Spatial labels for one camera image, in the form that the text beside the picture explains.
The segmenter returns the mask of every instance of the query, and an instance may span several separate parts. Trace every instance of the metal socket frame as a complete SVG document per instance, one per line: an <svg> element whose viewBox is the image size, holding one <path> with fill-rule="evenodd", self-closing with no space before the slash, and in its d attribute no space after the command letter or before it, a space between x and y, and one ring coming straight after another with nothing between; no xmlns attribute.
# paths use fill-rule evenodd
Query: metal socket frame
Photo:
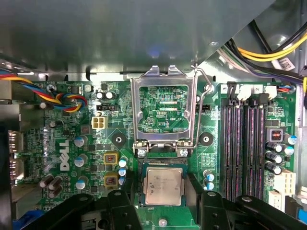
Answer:
<svg viewBox="0 0 307 230"><path fill-rule="evenodd" d="M134 141L146 140L149 148L153 145L163 147L164 144L176 146L176 143L185 139L193 145L194 135L194 119L195 119L195 103L197 90L197 76L188 77L186 74L177 69L176 66L169 66L168 75L160 75L158 66L152 66L149 71L141 75L139 78L132 78L131 95L133 107L133 130ZM189 127L183 132L176 133L144 133L138 129L138 124L143 118L143 112L140 104L140 88L141 87L163 87L163 86L187 86L188 96L184 117L188 120Z"/></svg>

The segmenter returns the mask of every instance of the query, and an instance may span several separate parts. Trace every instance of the ram slot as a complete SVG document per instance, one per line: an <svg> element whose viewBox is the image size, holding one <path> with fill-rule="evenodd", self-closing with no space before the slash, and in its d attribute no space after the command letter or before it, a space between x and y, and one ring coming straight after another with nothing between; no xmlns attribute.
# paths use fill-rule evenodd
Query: ram slot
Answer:
<svg viewBox="0 0 307 230"><path fill-rule="evenodd" d="M258 199L263 199L263 188L264 188L264 109L257 108L256 110L256 141L255 141L255 194L254 196Z"/></svg>
<svg viewBox="0 0 307 230"><path fill-rule="evenodd" d="M221 109L221 169L220 184L222 187L222 194L226 199L231 199L231 135L232 135L232 117L233 109L224 107Z"/></svg>
<svg viewBox="0 0 307 230"><path fill-rule="evenodd" d="M255 109L245 107L245 130L243 148L243 194L252 196L254 193L254 174L255 174L255 131L256 119Z"/></svg>
<svg viewBox="0 0 307 230"><path fill-rule="evenodd" d="M242 194L242 122L243 109L233 109L232 123L232 193L231 201L235 202L237 196Z"/></svg>

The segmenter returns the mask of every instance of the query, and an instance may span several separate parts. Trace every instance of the white connector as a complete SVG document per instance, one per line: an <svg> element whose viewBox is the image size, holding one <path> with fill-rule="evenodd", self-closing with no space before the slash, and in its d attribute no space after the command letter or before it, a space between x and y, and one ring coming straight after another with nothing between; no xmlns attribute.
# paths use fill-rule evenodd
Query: white connector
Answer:
<svg viewBox="0 0 307 230"><path fill-rule="evenodd" d="M251 96L252 89L253 85L241 85L237 98L240 101L246 101Z"/></svg>
<svg viewBox="0 0 307 230"><path fill-rule="evenodd" d="M274 85L265 86L264 92L269 94L269 99L272 100L277 96L277 87Z"/></svg>
<svg viewBox="0 0 307 230"><path fill-rule="evenodd" d="M296 173L283 169L280 175L274 176L273 188L285 196L295 194Z"/></svg>
<svg viewBox="0 0 307 230"><path fill-rule="evenodd" d="M107 116L93 116L92 129L105 129L107 128Z"/></svg>
<svg viewBox="0 0 307 230"><path fill-rule="evenodd" d="M276 191L269 191L269 205L284 212L285 209L285 195L282 195Z"/></svg>

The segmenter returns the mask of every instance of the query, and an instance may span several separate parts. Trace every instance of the motherboard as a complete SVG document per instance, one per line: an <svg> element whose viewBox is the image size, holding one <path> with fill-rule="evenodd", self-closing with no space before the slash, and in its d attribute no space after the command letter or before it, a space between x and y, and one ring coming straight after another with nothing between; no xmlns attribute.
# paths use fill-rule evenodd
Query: motherboard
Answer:
<svg viewBox="0 0 307 230"><path fill-rule="evenodd" d="M285 196L295 192L295 89L279 91L278 83L212 82L200 104L208 86L201 80L195 94L182 84L142 85L136 94L129 81L34 83L82 95L88 105L67 113L36 97L33 104L44 110L44 126L11 133L10 144L22 139L13 159L22 172L13 169L12 183L37 184L42 191L33 208L49 211L79 193L99 199L120 189L132 173L143 228L188 230L199 229L186 206L188 173L203 189L230 201L246 194L283 211ZM137 126L136 97L142 111ZM195 116L186 112L188 106ZM154 139L190 129L195 148L176 149L172 141L161 145ZM154 137L152 145L144 147L136 134L153 134L148 135Z"/></svg>

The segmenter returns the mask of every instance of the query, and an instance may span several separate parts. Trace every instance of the dell logo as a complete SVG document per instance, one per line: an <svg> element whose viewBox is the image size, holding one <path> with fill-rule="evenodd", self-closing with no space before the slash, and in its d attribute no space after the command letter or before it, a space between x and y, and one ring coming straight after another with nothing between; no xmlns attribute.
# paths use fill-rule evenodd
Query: dell logo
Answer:
<svg viewBox="0 0 307 230"><path fill-rule="evenodd" d="M69 171L69 163L68 163L69 142L68 140L66 140L65 143L60 143L59 145L62 147L65 147L64 149L59 150L59 152L61 153L59 158L61 159L61 162L62 162L59 166L59 169L61 171Z"/></svg>

